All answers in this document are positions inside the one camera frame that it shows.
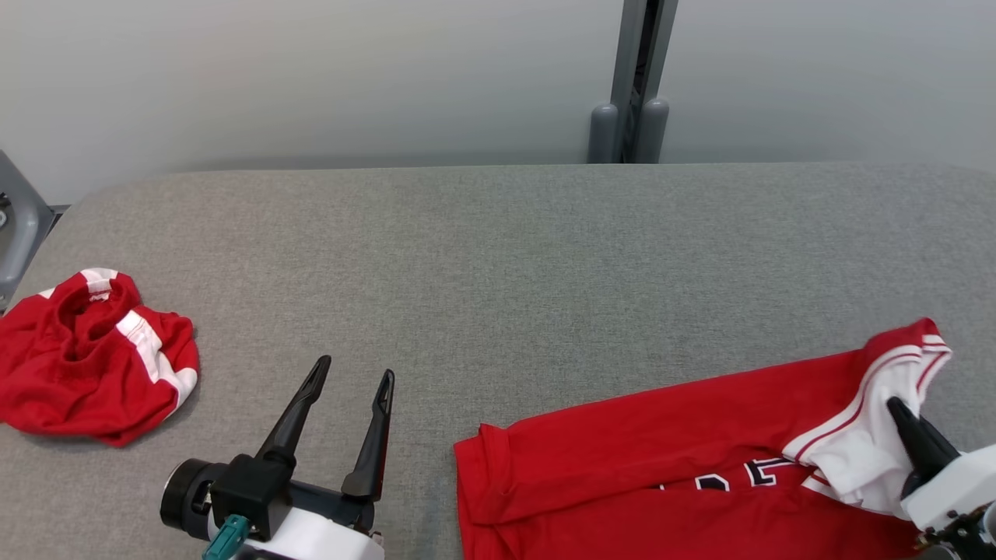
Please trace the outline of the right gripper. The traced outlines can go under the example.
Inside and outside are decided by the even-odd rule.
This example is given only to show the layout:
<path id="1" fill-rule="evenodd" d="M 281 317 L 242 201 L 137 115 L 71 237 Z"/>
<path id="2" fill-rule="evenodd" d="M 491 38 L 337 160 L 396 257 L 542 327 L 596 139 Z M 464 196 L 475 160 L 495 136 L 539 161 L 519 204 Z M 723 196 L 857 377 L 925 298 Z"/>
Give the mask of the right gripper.
<path id="1" fill-rule="evenodd" d="M 996 501 L 996 444 L 961 454 L 927 418 L 899 397 L 886 402 L 912 468 L 901 507 L 921 530 L 942 530 Z"/>

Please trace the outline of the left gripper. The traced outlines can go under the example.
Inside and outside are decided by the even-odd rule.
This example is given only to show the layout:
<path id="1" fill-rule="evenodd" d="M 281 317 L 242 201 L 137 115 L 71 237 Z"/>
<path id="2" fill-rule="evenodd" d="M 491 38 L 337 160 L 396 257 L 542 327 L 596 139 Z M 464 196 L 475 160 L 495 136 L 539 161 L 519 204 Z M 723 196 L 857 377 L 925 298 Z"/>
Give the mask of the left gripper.
<path id="1" fill-rule="evenodd" d="M 296 468 L 296 447 L 312 405 L 319 400 L 331 356 L 321 355 L 289 401 L 256 460 Z M 298 481 L 289 483 L 294 506 L 273 539 L 247 539 L 236 560 L 385 560 L 381 533 L 371 528 L 374 504 L 383 494 L 395 373 L 384 371 L 371 403 L 369 428 L 355 467 L 339 491 Z M 181 462 L 163 489 L 160 519 L 206 547 L 221 526 L 212 516 L 211 485 L 228 464 L 203 460 Z"/>

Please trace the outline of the red shorts white stripe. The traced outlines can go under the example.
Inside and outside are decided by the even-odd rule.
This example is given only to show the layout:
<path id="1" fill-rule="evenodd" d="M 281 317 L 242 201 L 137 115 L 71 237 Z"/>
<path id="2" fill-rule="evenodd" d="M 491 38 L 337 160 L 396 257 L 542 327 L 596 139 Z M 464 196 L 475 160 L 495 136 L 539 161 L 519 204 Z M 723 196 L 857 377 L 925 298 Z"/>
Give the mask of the red shorts white stripe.
<path id="1" fill-rule="evenodd" d="M 0 422 L 127 446 L 195 390 L 195 326 L 142 304 L 132 277 L 88 268 L 0 318 Z"/>

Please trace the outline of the red jersey shirt white trim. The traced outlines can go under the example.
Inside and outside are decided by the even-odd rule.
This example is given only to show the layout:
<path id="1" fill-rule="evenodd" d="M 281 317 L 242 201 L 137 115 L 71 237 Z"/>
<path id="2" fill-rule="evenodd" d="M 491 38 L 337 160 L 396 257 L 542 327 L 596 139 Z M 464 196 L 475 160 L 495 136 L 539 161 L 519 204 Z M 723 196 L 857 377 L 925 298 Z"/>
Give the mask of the red jersey shirt white trim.
<path id="1" fill-rule="evenodd" d="M 899 560 L 931 319 L 862 348 L 577 405 L 455 444 L 464 560 Z"/>

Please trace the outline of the grey fabric sofa cushion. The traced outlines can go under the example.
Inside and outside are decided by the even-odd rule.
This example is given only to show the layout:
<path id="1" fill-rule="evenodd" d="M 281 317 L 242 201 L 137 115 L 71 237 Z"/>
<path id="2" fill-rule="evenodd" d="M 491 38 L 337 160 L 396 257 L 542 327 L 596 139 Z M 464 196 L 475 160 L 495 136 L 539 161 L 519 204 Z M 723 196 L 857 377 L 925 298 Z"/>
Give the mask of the grey fabric sofa cushion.
<path id="1" fill-rule="evenodd" d="M 351 471 L 396 373 L 377 527 L 462 556 L 453 443 L 520 418 L 856 348 L 931 317 L 926 417 L 996 443 L 996 175 L 944 164 L 476 166 L 186 173 L 106 187 L 40 246 L 23 298 L 89 266 L 195 324 L 202 379 L 111 449 L 0 425 L 0 560 L 199 560 L 170 472 L 253 453 L 333 359 L 299 481 Z"/>

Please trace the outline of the grey metal stand leg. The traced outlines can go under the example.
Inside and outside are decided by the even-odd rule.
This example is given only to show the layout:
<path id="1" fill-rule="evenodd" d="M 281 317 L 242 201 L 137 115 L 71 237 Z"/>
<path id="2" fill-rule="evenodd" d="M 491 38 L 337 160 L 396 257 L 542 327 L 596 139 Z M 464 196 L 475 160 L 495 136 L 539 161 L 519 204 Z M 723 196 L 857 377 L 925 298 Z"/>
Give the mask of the grey metal stand leg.
<path id="1" fill-rule="evenodd" d="M 10 200 L 15 224 L 5 256 L 0 258 L 0 310 L 6 309 L 39 246 L 56 220 L 56 213 L 4 150 L 0 150 L 0 194 Z"/>

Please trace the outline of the grey cylindrical post cover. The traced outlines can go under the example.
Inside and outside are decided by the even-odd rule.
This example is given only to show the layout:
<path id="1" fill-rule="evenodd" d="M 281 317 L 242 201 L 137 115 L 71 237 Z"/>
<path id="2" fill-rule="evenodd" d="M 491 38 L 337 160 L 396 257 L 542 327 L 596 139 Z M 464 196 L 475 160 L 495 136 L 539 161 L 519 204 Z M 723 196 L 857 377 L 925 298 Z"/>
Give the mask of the grey cylindrical post cover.
<path id="1" fill-rule="evenodd" d="M 665 131 L 668 126 L 670 106 L 665 98 L 648 100 L 638 114 L 632 161 L 640 164 L 658 164 Z"/>
<path id="2" fill-rule="evenodd" d="M 588 164 L 612 164 L 618 159 L 615 153 L 618 123 L 619 109 L 613 103 L 604 103 L 591 111 L 587 141 Z"/>

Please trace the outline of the grey aluminium partition post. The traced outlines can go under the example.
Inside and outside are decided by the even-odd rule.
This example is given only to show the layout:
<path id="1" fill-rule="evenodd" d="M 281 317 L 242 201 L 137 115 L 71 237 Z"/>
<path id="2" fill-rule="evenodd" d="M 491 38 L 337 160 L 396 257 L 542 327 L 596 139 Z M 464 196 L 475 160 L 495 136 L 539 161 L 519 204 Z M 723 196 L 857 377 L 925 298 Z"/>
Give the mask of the grey aluminium partition post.
<path id="1" fill-rule="evenodd" d="M 638 114 L 661 93 L 679 0 L 623 0 L 611 102 L 619 109 L 615 163 L 632 161 Z"/>

